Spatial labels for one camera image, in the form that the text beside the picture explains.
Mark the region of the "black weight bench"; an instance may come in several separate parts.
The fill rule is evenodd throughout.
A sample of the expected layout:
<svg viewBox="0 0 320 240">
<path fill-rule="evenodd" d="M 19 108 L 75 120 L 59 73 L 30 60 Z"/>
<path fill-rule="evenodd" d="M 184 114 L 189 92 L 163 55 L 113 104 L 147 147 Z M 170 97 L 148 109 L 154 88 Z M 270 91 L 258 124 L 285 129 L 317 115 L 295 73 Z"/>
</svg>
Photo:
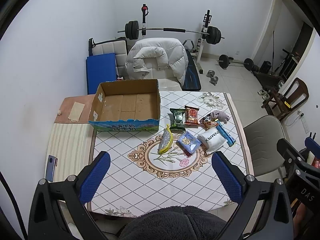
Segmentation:
<svg viewBox="0 0 320 240">
<path fill-rule="evenodd" d="M 186 47 L 186 43 L 188 41 L 191 42 L 191 45 L 192 45 L 191 49 Z M 187 70 L 185 73 L 185 81 L 182 86 L 182 90 L 183 91 L 192 91 L 192 92 L 200 91 L 201 90 L 201 82 L 199 79 L 199 75 L 198 75 L 198 72 L 196 69 L 194 59 L 193 59 L 191 52 L 190 52 L 191 50 L 194 49 L 194 43 L 192 40 L 185 40 L 182 44 L 186 49 L 186 53 L 187 53 L 187 57 L 188 57 L 188 66 L 187 66 Z"/>
</svg>

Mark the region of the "grey upholstered chair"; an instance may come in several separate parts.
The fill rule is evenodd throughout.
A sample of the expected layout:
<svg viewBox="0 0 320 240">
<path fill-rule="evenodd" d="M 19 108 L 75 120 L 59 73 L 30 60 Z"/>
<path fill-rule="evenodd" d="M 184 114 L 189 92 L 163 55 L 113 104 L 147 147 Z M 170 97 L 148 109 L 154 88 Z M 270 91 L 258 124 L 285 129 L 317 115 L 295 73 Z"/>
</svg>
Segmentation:
<svg viewBox="0 0 320 240">
<path fill-rule="evenodd" d="M 244 127 L 255 176 L 262 176 L 280 168 L 284 158 L 277 151 L 277 142 L 285 138 L 280 121 L 265 115 Z"/>
</svg>

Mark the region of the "light blue tissue pack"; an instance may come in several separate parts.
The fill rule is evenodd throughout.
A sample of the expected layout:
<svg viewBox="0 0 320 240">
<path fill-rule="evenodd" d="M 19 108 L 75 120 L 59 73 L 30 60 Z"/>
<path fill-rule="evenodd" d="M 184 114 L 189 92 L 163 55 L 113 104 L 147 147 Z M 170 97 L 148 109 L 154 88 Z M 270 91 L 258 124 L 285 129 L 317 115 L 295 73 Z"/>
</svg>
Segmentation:
<svg viewBox="0 0 320 240">
<path fill-rule="evenodd" d="M 195 153 L 201 146 L 199 139 L 194 137 L 188 131 L 181 134 L 176 143 L 188 154 Z"/>
</svg>

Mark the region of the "white puffer jacket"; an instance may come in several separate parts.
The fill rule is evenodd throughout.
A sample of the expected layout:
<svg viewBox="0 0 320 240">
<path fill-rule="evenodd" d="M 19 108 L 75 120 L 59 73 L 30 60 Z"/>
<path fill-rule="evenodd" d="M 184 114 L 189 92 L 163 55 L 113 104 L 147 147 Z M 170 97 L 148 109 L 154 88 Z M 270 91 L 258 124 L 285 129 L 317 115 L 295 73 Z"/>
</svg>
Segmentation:
<svg viewBox="0 0 320 240">
<path fill-rule="evenodd" d="M 153 71 L 172 71 L 180 85 L 184 85 L 188 67 L 185 47 L 176 38 L 144 38 L 129 51 L 125 69 L 129 79 L 153 79 Z"/>
</svg>

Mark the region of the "orange snack packet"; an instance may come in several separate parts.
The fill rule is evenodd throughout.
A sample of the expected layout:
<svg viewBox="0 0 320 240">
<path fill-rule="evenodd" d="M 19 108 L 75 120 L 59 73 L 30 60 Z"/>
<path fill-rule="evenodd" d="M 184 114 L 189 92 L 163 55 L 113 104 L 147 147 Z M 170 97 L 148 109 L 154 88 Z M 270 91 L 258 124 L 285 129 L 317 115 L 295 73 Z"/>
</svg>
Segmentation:
<svg viewBox="0 0 320 240">
<path fill-rule="evenodd" d="M 201 118 L 199 123 L 206 131 L 218 125 L 216 121 L 212 120 L 211 114 L 207 114 Z"/>
</svg>

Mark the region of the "yellow silver scrub sponge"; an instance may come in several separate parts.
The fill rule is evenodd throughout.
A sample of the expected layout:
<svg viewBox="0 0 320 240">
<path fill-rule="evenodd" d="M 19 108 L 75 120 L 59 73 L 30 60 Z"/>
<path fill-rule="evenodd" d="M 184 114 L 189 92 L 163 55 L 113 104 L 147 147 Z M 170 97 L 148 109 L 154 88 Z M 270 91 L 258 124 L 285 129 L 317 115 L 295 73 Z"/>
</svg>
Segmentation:
<svg viewBox="0 0 320 240">
<path fill-rule="evenodd" d="M 172 146 L 172 143 L 173 143 L 173 135 L 170 130 L 170 126 L 167 125 L 166 128 L 163 130 L 163 135 L 158 147 L 158 154 L 163 154 L 168 152 L 168 150 Z"/>
</svg>

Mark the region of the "dark fleece clothing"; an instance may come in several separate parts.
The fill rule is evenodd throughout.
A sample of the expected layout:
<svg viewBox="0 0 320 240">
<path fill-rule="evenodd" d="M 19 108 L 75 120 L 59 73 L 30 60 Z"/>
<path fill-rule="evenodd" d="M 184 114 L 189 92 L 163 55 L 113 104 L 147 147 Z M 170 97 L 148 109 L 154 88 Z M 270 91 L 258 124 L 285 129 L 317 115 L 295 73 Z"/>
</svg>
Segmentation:
<svg viewBox="0 0 320 240">
<path fill-rule="evenodd" d="M 170 206 L 137 217 L 119 239 L 215 239 L 226 222 L 194 206 Z"/>
</svg>

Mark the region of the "beige paper sheet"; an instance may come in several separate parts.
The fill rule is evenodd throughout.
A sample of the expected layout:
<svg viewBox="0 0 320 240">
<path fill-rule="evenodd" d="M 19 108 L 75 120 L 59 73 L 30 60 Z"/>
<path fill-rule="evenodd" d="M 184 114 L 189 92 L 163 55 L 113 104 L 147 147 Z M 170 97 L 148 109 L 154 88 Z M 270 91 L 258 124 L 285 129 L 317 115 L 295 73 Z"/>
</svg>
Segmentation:
<svg viewBox="0 0 320 240">
<path fill-rule="evenodd" d="M 75 102 L 72 106 L 68 119 L 71 120 L 71 122 L 78 122 L 80 119 L 80 116 L 82 115 L 84 107 L 85 107 L 85 104 Z"/>
</svg>

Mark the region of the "beige padded chair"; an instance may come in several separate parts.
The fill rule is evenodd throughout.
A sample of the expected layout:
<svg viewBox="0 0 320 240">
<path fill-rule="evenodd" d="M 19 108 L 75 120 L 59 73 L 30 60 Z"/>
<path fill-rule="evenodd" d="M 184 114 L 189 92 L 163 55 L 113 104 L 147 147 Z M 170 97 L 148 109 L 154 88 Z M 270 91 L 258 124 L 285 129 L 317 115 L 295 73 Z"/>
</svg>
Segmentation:
<svg viewBox="0 0 320 240">
<path fill-rule="evenodd" d="M 127 79 L 127 71 L 125 62 L 127 58 L 127 40 L 120 37 L 115 40 L 108 40 L 95 43 L 93 38 L 88 40 L 88 54 L 89 56 L 114 53 L 116 58 L 116 73 L 118 76 Z"/>
</svg>

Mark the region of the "blue long tube packet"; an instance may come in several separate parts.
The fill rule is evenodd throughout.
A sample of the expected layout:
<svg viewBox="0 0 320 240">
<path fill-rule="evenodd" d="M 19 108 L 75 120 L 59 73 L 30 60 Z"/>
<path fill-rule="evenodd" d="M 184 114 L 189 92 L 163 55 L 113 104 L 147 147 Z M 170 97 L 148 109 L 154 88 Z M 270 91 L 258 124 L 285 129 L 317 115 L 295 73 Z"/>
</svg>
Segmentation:
<svg viewBox="0 0 320 240">
<path fill-rule="evenodd" d="M 216 129 L 218 132 L 226 139 L 228 146 L 232 147 L 235 143 L 235 139 L 223 128 L 218 119 L 216 119 L 215 122 L 217 123 Z"/>
</svg>

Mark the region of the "green wet wipes pack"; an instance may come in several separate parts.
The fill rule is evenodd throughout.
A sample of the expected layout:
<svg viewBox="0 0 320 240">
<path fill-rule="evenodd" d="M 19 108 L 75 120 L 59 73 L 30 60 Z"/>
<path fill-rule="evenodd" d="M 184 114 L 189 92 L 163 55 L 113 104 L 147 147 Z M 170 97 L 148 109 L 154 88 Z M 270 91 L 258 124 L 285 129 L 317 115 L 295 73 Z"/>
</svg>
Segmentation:
<svg viewBox="0 0 320 240">
<path fill-rule="evenodd" d="M 170 126 L 171 131 L 185 131 L 183 116 L 185 114 L 185 109 L 181 108 L 171 108 L 170 112 L 173 116 L 173 123 Z"/>
</svg>

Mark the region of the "barbell on rack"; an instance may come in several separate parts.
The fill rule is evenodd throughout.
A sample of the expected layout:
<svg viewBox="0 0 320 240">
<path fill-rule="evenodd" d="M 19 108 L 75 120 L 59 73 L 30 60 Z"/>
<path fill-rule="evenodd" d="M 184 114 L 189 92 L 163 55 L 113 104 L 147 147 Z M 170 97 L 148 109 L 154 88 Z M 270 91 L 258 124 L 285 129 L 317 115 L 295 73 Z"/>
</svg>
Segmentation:
<svg viewBox="0 0 320 240">
<path fill-rule="evenodd" d="M 125 24 L 124 30 L 118 31 L 118 33 L 125 33 L 125 37 L 129 40 L 137 40 L 139 34 L 147 31 L 164 31 L 164 32 L 174 32 L 174 33 L 195 33 L 200 34 L 202 38 L 208 44 L 218 44 L 224 37 L 221 34 L 221 31 L 217 27 L 208 26 L 207 31 L 192 31 L 185 30 L 181 28 L 140 28 L 138 21 L 129 21 Z"/>
</svg>

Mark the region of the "dark wooden chair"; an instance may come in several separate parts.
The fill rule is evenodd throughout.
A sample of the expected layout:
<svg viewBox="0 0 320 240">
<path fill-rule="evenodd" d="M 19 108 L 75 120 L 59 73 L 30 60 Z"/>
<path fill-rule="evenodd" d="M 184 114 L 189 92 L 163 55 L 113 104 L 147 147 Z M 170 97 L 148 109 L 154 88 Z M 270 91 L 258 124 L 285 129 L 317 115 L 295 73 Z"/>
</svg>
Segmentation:
<svg viewBox="0 0 320 240">
<path fill-rule="evenodd" d="M 269 115 L 282 121 L 308 100 L 309 91 L 306 83 L 297 77 L 284 93 L 272 88 L 268 92 L 268 96 L 263 101 L 261 108 L 264 108 Z"/>
</svg>

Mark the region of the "red snack packet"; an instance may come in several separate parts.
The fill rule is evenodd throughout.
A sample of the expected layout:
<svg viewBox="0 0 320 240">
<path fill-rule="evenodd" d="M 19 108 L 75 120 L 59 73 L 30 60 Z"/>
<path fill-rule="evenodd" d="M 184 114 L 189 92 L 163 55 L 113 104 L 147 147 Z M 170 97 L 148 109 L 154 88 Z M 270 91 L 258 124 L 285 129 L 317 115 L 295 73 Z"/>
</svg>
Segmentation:
<svg viewBox="0 0 320 240">
<path fill-rule="evenodd" d="M 196 107 L 185 106 L 185 124 L 186 125 L 199 125 L 198 111 Z"/>
</svg>

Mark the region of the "barbell on floor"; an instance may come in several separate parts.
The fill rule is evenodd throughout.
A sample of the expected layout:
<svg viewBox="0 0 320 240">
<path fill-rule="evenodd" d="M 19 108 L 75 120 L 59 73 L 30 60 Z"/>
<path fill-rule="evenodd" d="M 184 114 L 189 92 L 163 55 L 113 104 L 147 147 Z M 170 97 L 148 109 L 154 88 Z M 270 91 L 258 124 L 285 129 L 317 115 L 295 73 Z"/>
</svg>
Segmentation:
<svg viewBox="0 0 320 240">
<path fill-rule="evenodd" d="M 248 71 L 257 71 L 259 69 L 250 58 L 246 58 L 244 61 L 235 61 L 233 57 L 222 54 L 217 62 L 222 69 L 227 69 L 230 63 L 243 65 Z"/>
</svg>

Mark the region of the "open cardboard box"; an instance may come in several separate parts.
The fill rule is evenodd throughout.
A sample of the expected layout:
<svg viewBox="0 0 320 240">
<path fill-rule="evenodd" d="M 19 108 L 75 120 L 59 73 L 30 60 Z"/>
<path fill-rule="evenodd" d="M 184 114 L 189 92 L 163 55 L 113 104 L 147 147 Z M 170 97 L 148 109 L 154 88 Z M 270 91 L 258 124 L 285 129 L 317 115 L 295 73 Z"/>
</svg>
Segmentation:
<svg viewBox="0 0 320 240">
<path fill-rule="evenodd" d="M 99 132 L 158 131 L 161 98 L 156 79 L 101 83 L 88 122 Z"/>
</svg>

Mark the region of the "blue folded mat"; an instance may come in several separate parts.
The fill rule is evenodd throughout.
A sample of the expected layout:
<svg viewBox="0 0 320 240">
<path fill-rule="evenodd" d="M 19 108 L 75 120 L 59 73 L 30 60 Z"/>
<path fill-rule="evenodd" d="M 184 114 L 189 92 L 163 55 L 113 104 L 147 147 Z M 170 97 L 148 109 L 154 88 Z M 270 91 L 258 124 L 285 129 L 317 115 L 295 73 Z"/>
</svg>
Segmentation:
<svg viewBox="0 0 320 240">
<path fill-rule="evenodd" d="M 115 53 L 88 56 L 86 59 L 87 94 L 95 94 L 103 82 L 117 79 Z"/>
</svg>

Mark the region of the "striped beige mat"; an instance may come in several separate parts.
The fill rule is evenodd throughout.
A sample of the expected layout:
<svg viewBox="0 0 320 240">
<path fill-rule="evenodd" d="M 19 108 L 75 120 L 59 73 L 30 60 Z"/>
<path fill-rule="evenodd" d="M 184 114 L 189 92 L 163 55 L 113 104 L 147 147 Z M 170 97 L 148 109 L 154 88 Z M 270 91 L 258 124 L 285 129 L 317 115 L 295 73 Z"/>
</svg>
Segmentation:
<svg viewBox="0 0 320 240">
<path fill-rule="evenodd" d="M 79 174 L 93 161 L 95 136 L 96 131 L 90 124 L 53 125 L 47 147 L 47 159 L 48 155 L 58 159 L 53 182 L 64 181 L 70 175 Z"/>
</svg>

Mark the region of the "chrome dumbbell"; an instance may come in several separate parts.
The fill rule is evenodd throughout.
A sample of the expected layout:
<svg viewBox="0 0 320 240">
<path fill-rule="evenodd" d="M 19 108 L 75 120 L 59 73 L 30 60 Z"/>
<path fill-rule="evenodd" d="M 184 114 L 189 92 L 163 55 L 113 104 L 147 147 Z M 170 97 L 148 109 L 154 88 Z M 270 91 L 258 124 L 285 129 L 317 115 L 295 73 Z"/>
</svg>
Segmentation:
<svg viewBox="0 0 320 240">
<path fill-rule="evenodd" d="M 212 77 L 214 77 L 214 76 L 215 76 L 215 71 L 214 71 L 214 70 L 209 70 L 209 71 L 207 72 L 207 74 L 206 74 L 206 77 L 212 78 Z"/>
<path fill-rule="evenodd" d="M 212 76 L 210 78 L 210 83 L 214 86 L 217 85 L 218 81 L 219 81 L 219 78 L 217 76 Z"/>
</svg>

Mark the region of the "white towel pack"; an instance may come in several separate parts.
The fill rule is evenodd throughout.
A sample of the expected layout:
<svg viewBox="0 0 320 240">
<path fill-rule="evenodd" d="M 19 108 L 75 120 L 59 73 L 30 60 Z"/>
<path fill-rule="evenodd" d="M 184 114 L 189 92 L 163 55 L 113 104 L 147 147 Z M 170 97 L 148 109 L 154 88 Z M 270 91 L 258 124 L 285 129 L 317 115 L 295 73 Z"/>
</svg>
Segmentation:
<svg viewBox="0 0 320 240">
<path fill-rule="evenodd" d="M 226 139 L 220 134 L 216 127 L 212 127 L 199 134 L 197 138 L 204 145 L 207 153 L 216 152 L 226 142 Z"/>
</svg>

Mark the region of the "blue phone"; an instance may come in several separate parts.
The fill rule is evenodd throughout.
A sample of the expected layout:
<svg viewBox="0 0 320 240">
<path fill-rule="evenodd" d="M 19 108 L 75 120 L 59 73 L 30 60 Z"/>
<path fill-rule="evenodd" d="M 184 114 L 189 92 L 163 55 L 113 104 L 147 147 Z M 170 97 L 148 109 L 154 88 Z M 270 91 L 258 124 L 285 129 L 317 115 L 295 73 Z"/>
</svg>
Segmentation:
<svg viewBox="0 0 320 240">
<path fill-rule="evenodd" d="M 49 182 L 54 181 L 54 172 L 57 167 L 58 159 L 53 155 L 48 155 L 47 166 L 46 166 L 46 179 Z"/>
</svg>

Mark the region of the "grey plush toy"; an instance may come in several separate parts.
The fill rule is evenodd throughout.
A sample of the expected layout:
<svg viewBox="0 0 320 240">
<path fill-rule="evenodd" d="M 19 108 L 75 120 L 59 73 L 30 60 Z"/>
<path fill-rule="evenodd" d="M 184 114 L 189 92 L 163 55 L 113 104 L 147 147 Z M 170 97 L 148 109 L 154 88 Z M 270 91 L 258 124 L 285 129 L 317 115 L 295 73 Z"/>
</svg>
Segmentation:
<svg viewBox="0 0 320 240">
<path fill-rule="evenodd" d="M 213 121 L 219 120 L 219 122 L 223 122 L 224 124 L 226 124 L 230 120 L 230 117 L 224 111 L 218 111 L 218 110 L 214 110 L 210 114 L 210 118 Z"/>
</svg>

